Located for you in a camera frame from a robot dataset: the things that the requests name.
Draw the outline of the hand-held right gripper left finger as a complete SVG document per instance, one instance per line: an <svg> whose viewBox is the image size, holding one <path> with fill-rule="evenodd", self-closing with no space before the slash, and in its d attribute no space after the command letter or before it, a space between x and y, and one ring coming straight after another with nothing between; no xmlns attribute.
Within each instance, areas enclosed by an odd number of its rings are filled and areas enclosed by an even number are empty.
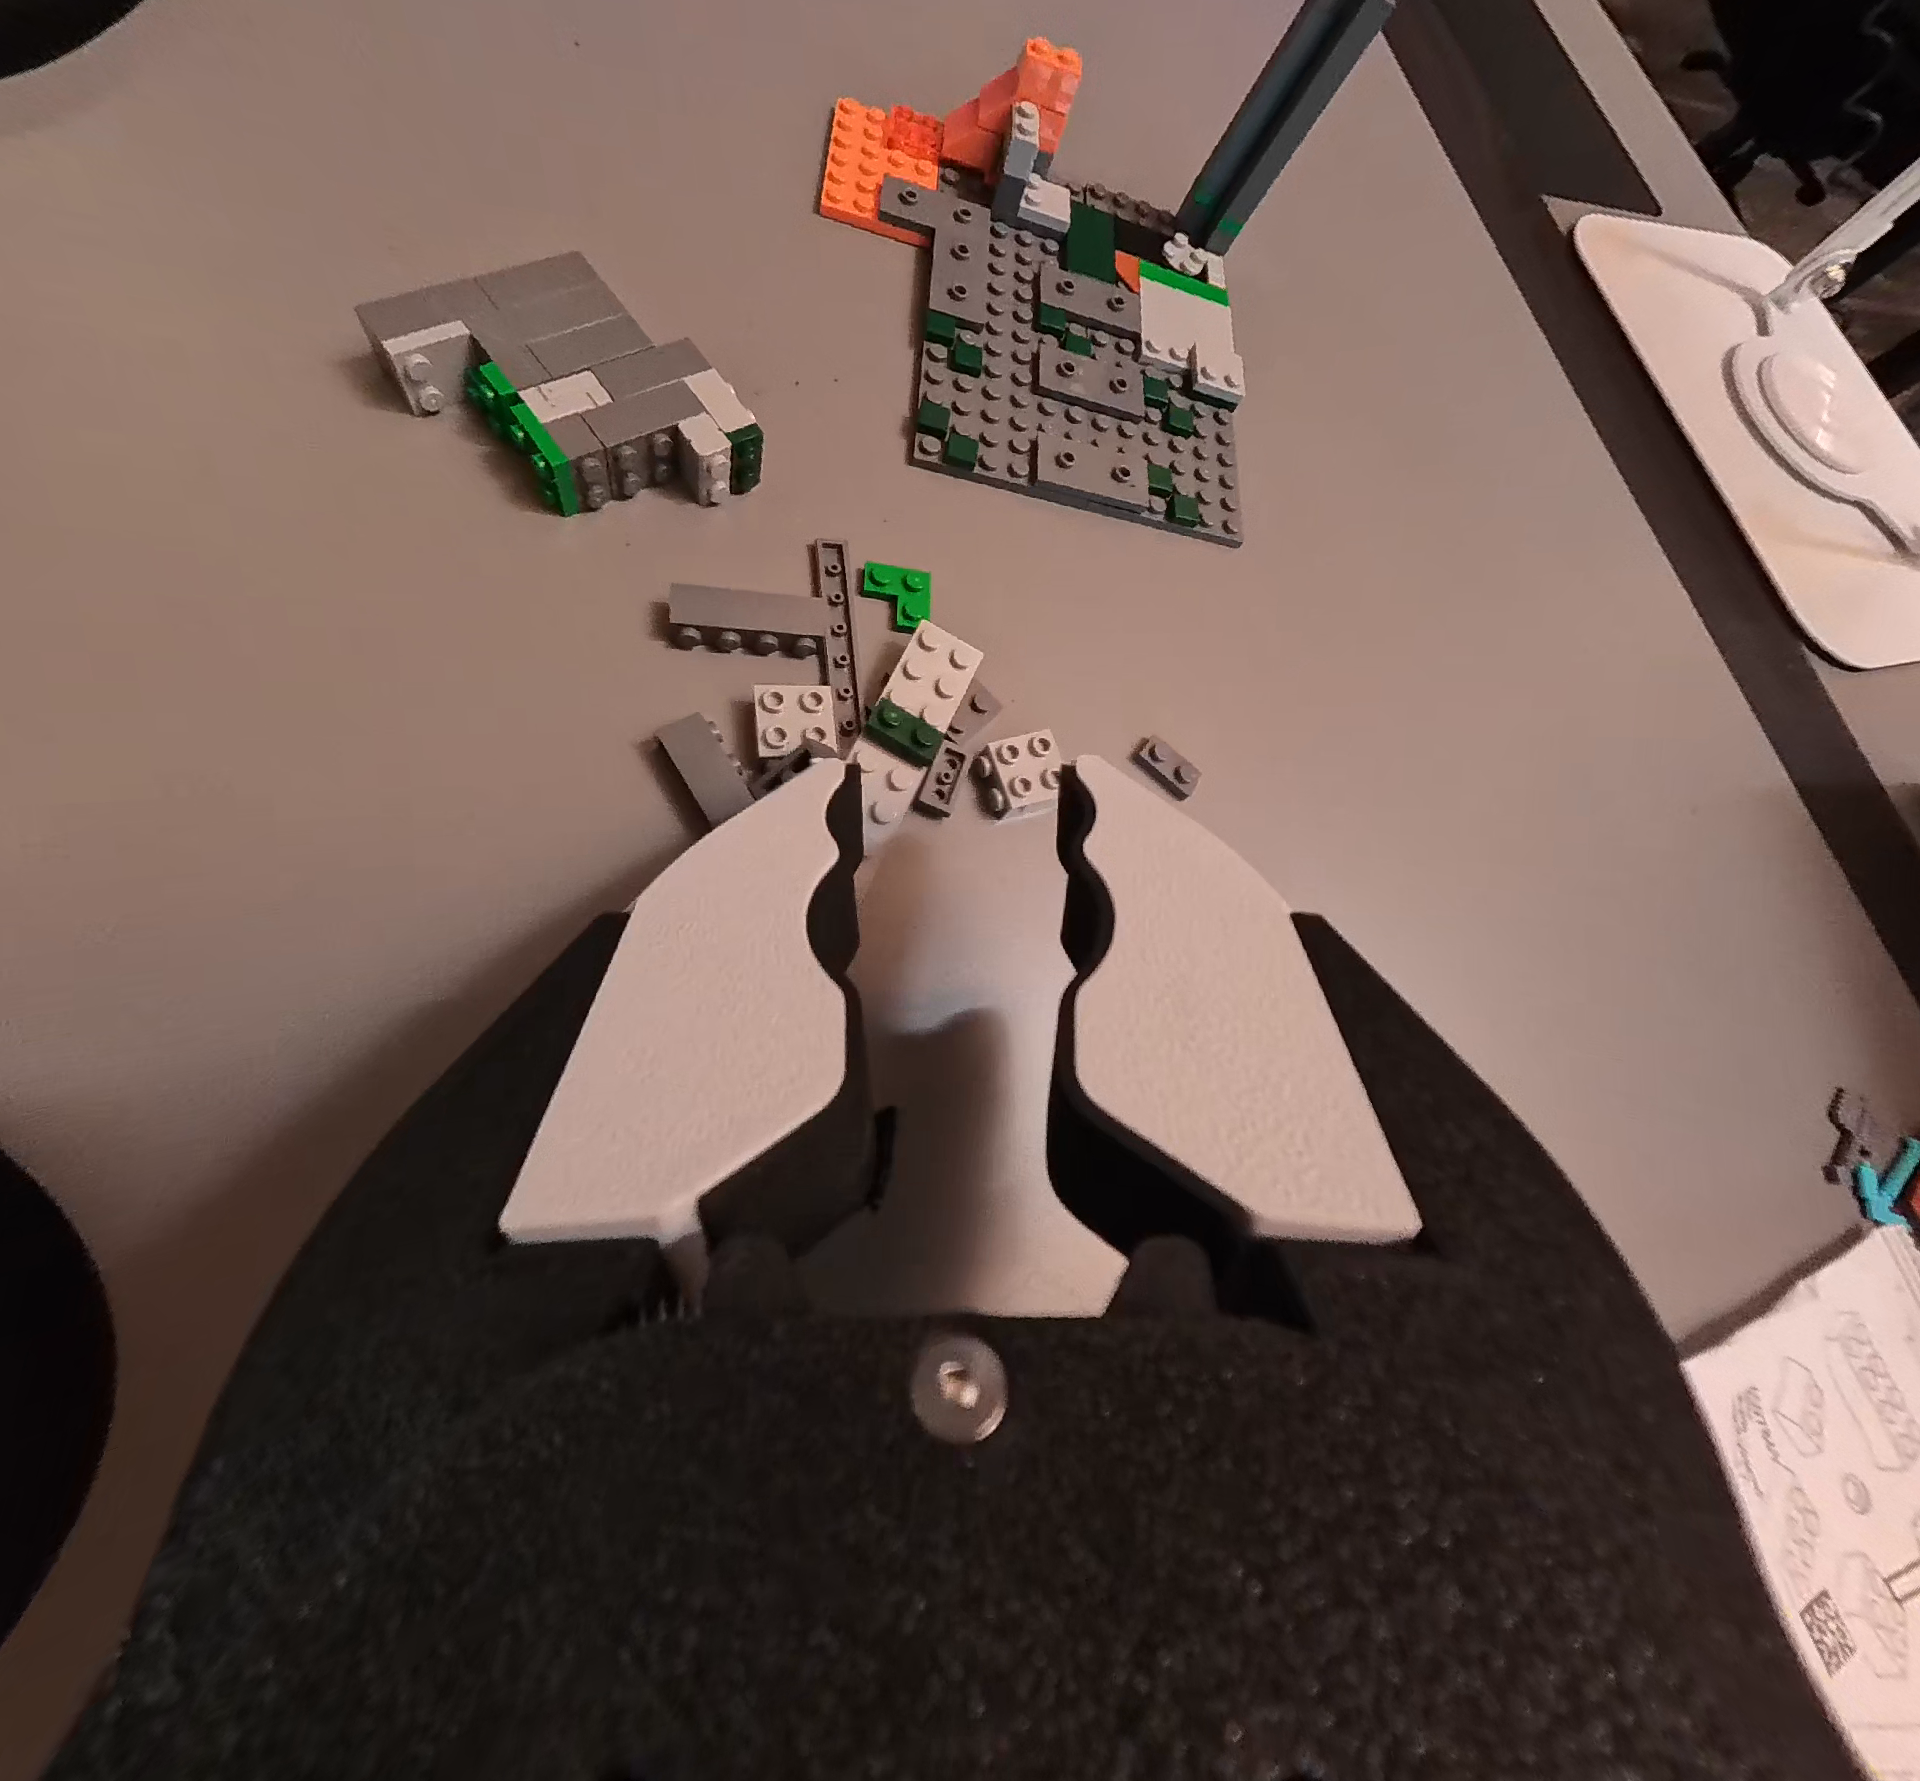
<svg viewBox="0 0 1920 1781"><path fill-rule="evenodd" d="M803 1256L869 1201L859 801L859 771L819 759L640 893L507 1193L507 1239L640 1237L689 1273L748 1233Z"/></svg>

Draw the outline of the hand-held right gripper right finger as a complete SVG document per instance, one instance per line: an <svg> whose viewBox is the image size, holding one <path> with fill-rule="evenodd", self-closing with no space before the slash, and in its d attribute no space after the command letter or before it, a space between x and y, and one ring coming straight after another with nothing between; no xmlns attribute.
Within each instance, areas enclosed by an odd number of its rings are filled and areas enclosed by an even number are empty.
<svg viewBox="0 0 1920 1781"><path fill-rule="evenodd" d="M1061 777L1067 873L1045 1169L1135 1253L1403 1241L1421 1219L1291 907L1189 812L1103 756Z"/></svg>

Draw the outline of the long grey lego plate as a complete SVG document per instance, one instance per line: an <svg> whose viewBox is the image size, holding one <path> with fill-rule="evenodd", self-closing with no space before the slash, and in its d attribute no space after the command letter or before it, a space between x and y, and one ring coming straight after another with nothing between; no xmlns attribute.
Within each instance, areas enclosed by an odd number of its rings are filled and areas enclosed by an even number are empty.
<svg viewBox="0 0 1920 1781"><path fill-rule="evenodd" d="M979 647L925 617L911 635L881 696L941 721L948 731L953 712L976 685L979 664ZM929 768L893 756L876 741L865 741L863 733L852 759L859 764L863 829L868 843L876 844L908 815Z"/></svg>

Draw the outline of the partly built grey lego model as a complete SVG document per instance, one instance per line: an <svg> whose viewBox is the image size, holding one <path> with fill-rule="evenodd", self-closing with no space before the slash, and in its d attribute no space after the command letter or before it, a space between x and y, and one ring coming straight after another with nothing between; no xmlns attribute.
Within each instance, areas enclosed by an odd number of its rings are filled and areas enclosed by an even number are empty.
<svg viewBox="0 0 1920 1781"><path fill-rule="evenodd" d="M929 253L911 455L1239 548L1227 256L1397 0L1304 0L1180 208L1057 168L1083 60L1032 37L939 116L833 103L819 215Z"/></svg>

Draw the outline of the grey lego wall section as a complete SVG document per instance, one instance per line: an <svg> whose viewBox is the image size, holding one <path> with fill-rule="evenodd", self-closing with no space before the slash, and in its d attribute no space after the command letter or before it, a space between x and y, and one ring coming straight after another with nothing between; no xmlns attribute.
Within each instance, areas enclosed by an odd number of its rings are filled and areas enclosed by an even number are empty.
<svg viewBox="0 0 1920 1781"><path fill-rule="evenodd" d="M467 401L557 517L652 487L720 505L767 472L767 432L692 339L656 341L584 253L359 304L412 412Z"/></svg>

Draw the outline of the grey sloped lego piece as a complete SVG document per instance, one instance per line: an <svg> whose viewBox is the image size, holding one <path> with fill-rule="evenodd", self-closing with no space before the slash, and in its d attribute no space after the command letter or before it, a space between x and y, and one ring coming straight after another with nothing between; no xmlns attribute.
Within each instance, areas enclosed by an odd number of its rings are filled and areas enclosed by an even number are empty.
<svg viewBox="0 0 1920 1781"><path fill-rule="evenodd" d="M665 721L656 731L656 745L684 780L709 832L752 807L752 780L704 712Z"/></svg>

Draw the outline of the light grey square lego brick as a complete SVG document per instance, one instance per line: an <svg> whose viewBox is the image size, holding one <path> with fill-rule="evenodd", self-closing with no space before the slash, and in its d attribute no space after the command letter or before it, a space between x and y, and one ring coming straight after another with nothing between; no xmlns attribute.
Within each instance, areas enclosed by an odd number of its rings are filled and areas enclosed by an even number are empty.
<svg viewBox="0 0 1920 1781"><path fill-rule="evenodd" d="M996 821L1041 815L1061 799L1061 745L1051 727L988 741L975 756L984 807Z"/></svg>

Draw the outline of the loose tan lego brick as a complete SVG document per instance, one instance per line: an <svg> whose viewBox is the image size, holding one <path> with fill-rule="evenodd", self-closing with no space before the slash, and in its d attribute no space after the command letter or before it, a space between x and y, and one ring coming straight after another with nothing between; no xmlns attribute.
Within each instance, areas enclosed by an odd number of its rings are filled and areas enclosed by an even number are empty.
<svg viewBox="0 0 1920 1781"><path fill-rule="evenodd" d="M823 683L756 685L752 721L761 761L797 748L831 756L841 751L833 691Z"/></svg>

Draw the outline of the narrow dark grey lego plate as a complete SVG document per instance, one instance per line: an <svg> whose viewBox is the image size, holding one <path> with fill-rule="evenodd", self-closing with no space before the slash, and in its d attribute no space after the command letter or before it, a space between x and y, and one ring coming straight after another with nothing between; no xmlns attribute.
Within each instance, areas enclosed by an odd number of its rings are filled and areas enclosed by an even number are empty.
<svg viewBox="0 0 1920 1781"><path fill-rule="evenodd" d="M836 748L848 753L863 735L868 716L863 704L863 668L855 623L855 564L848 560L848 545L836 537L815 541L811 560L816 592L827 608L823 656L827 665L827 687L833 691Z"/></svg>

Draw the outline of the long grey lego brick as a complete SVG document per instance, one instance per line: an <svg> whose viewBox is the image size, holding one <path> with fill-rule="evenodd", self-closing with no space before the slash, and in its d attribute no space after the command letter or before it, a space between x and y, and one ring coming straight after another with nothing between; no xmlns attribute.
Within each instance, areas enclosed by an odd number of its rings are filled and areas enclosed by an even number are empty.
<svg viewBox="0 0 1920 1781"><path fill-rule="evenodd" d="M672 584L667 592L667 637L680 647L816 661L831 629L831 608L819 597L713 584Z"/></svg>

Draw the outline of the small orange lego figure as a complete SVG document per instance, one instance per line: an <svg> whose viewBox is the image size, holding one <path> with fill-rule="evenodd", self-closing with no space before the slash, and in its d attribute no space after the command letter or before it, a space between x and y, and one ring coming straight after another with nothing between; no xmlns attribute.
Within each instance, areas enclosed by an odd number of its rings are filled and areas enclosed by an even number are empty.
<svg viewBox="0 0 1920 1781"><path fill-rule="evenodd" d="M1827 1105L1836 1145L1821 1164L1824 1181L1847 1188L1868 1224L1919 1237L1919 1136L1889 1129L1848 1087Z"/></svg>

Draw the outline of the small torn white paper bag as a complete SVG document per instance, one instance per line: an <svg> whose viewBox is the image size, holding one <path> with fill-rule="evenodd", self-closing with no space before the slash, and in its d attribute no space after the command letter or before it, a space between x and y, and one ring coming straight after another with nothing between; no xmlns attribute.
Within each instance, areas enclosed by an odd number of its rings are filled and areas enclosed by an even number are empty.
<svg viewBox="0 0 1920 1781"><path fill-rule="evenodd" d="M1919 1244L1873 1229L1684 1361L1816 1692L1919 1776Z"/></svg>

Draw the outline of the white stand with wooden board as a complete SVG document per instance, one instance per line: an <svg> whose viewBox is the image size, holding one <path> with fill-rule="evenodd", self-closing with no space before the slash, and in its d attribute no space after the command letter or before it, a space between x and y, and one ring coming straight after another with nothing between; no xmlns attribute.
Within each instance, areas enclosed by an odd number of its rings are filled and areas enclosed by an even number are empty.
<svg viewBox="0 0 1920 1781"><path fill-rule="evenodd" d="M1584 212L1572 241L1801 635L1873 672L1919 659L1919 439L1827 297L1919 201L1919 165L1815 253Z"/></svg>

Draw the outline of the black office chair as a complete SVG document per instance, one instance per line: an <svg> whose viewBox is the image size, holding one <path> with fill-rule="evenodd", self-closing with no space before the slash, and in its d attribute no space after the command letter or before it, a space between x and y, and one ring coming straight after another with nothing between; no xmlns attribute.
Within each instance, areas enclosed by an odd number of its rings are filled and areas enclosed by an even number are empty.
<svg viewBox="0 0 1920 1781"><path fill-rule="evenodd" d="M1779 160L1796 195L1827 197L1815 165L1856 160L1884 129L1865 92L1887 72L1889 41L1873 25L1873 0L1707 0L1719 45L1684 55L1728 92L1731 116L1693 141L1731 208L1760 160Z"/></svg>

